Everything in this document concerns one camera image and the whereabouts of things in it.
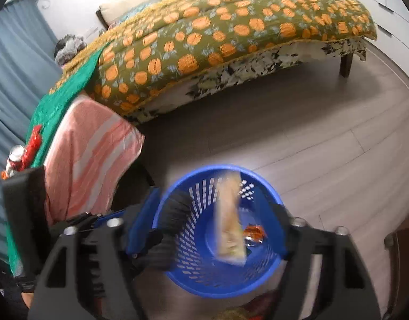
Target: beige wrapper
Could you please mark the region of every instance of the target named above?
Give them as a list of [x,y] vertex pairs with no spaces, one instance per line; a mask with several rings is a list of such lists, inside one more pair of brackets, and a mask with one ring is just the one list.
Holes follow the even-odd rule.
[[232,265],[244,266],[246,246],[238,213],[242,179],[236,172],[227,172],[221,177],[222,182],[217,185],[219,197],[215,208],[218,259]]

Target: curtain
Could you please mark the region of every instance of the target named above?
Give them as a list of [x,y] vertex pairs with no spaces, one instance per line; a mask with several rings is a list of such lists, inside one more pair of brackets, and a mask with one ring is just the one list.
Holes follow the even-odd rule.
[[[37,104],[61,76],[53,58],[56,42],[35,0],[14,0],[0,11],[0,172],[12,146],[25,143]],[[0,188],[3,260],[7,260],[5,223]]]

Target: pink cloth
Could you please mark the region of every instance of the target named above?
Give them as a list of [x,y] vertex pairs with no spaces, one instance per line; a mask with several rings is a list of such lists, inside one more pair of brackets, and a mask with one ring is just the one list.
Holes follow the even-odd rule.
[[141,153],[144,136],[114,111],[79,95],[45,160],[49,225],[80,213],[106,213],[120,177]]

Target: bed leg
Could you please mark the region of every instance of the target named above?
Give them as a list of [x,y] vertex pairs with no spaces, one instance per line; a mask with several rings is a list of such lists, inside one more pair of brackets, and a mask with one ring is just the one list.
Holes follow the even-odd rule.
[[344,55],[340,59],[340,69],[339,69],[339,74],[343,76],[344,78],[348,78],[350,75],[350,69],[351,69],[351,64],[352,64],[352,56],[354,55],[353,53],[349,53],[347,55]]

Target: can lid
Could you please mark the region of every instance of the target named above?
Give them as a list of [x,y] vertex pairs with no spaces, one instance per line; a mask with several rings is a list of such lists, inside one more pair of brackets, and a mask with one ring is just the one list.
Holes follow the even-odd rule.
[[21,160],[24,153],[25,153],[24,146],[16,145],[9,152],[9,160],[13,162],[18,162]]

